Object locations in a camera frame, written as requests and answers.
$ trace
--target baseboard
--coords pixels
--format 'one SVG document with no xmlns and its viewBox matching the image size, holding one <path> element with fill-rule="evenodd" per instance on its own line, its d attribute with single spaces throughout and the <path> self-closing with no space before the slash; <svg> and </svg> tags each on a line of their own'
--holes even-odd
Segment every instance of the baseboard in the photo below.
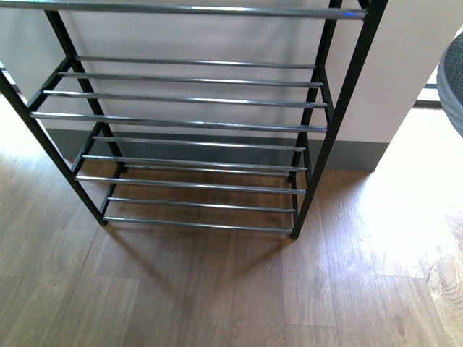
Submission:
<svg viewBox="0 0 463 347">
<path fill-rule="evenodd" d="M 79 153 L 81 146 L 86 141 L 88 132 L 68 129 L 49 129 L 52 140 L 55 142 L 62 155 L 66 158 L 74 158 Z M 189 140 L 207 142 L 233 142 L 252 143 L 260 145 L 294 145 L 291 139 L 275 139 L 267 137 L 224 137 L 206 135 L 180 135 L 180 134 L 140 134 L 117 133 L 121 137 L 144 137 L 170 140 Z M 310 155 L 316 158 L 320 152 L 322 140 L 309 140 Z M 291 155 L 279 150 L 256 149 L 230 149 L 209 146 L 194 145 L 154 145 L 135 142 L 121 142 L 121 151 L 126 156 L 144 158 L 168 158 L 176 160 L 201 160 L 225 163 L 263 163 L 266 165 L 289 165 Z M 331 151 L 327 167 L 333 169 L 374 171 L 379 160 L 383 156 L 387 143 L 379 142 L 355 142 L 336 141 Z M 108 145 L 105 142 L 96 142 L 91 154 L 110 155 Z"/>
</svg>

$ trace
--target wooden floor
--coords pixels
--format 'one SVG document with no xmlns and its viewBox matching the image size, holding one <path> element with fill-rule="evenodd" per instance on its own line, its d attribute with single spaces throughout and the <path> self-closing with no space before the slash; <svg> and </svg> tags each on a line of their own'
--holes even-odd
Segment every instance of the wooden floor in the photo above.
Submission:
<svg viewBox="0 0 463 347">
<path fill-rule="evenodd" d="M 376 172 L 327 171 L 297 241 L 101 228 L 0 117 L 0 346 L 463 346 L 463 140 L 442 113 L 413 111 Z M 288 222 L 241 215 L 207 223 Z"/>
</svg>

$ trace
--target rack leg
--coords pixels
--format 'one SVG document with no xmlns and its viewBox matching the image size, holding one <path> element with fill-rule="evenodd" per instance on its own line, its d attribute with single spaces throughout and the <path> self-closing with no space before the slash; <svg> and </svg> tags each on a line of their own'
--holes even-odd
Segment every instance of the rack leg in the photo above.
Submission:
<svg viewBox="0 0 463 347">
<path fill-rule="evenodd" d="M 48 136 L 42 131 L 39 123 L 35 119 L 30 117 L 29 109 L 22 102 L 21 97 L 16 93 L 14 88 L 9 84 L 8 79 L 6 78 L 3 72 L 0 72 L 0 92 L 3 93 L 4 97 L 13 106 L 13 109 L 17 112 L 17 114 L 21 117 L 22 121 L 33 133 L 34 137 L 41 144 L 42 148 L 46 151 L 50 159 L 61 171 L 64 178 L 69 182 L 73 190 L 84 202 L 85 206 L 87 206 L 87 208 L 96 218 L 96 220 L 102 226 L 106 225 L 107 222 L 103 219 L 103 215 L 100 213 L 95 204 L 93 204 L 93 201 L 87 195 L 87 192 L 82 188 L 80 183 L 74 180 L 74 176 L 72 175 L 72 172 L 68 168 L 66 162 L 64 162 L 63 158 L 59 154 L 58 150 L 56 150 Z"/>
<path fill-rule="evenodd" d="M 74 70 L 74 72 L 85 73 L 85 69 L 82 63 L 76 60 L 77 51 L 74 47 L 74 44 L 72 43 L 71 37 L 69 36 L 66 26 L 63 23 L 63 19 L 61 18 L 59 13 L 57 11 L 45 11 L 45 14 L 48 18 L 48 21 L 51 24 L 51 27 L 53 28 L 53 31 L 55 32 L 56 37 L 58 38 L 59 43 L 61 44 L 61 47 L 63 48 L 64 53 L 66 54 L 67 57 L 69 57 L 72 60 L 71 67 Z M 83 92 L 85 93 L 95 92 L 89 80 L 79 79 L 78 82 Z M 101 105 L 97 99 L 88 99 L 88 104 L 90 105 L 90 108 L 92 109 L 93 114 L 100 115 L 100 116 L 104 115 L 103 109 L 101 108 Z M 106 137 L 114 136 L 113 132 L 111 131 L 111 128 L 109 127 L 107 123 L 102 123 L 101 131 Z M 111 150 L 112 155 L 116 157 L 122 157 L 121 150 L 119 149 L 119 146 L 117 145 L 117 143 L 108 142 L 108 146 L 109 146 L 109 149 Z"/>
<path fill-rule="evenodd" d="M 359 40 L 355 46 L 349 68 L 344 79 L 344 83 L 339 93 L 338 102 L 334 109 L 333 118 L 328 126 L 325 140 L 323 141 L 320 155 L 318 156 L 317 163 L 315 164 L 312 177 L 310 179 L 309 187 L 305 193 L 304 201 L 301 206 L 299 216 L 297 218 L 296 226 L 291 234 L 292 239 L 299 237 L 302 225 L 304 224 L 305 217 L 310 207 L 310 203 L 315 195 L 318 183 L 320 182 L 321 175 L 325 169 L 326 162 L 333 148 L 334 141 L 341 127 L 342 120 L 346 114 L 352 94 L 354 93 L 355 86 L 362 71 L 363 65 L 370 50 L 371 44 L 375 37 L 379 23 L 383 16 L 384 10 L 388 0 L 374 0 L 372 1 L 365 21 L 360 31 Z"/>
</svg>

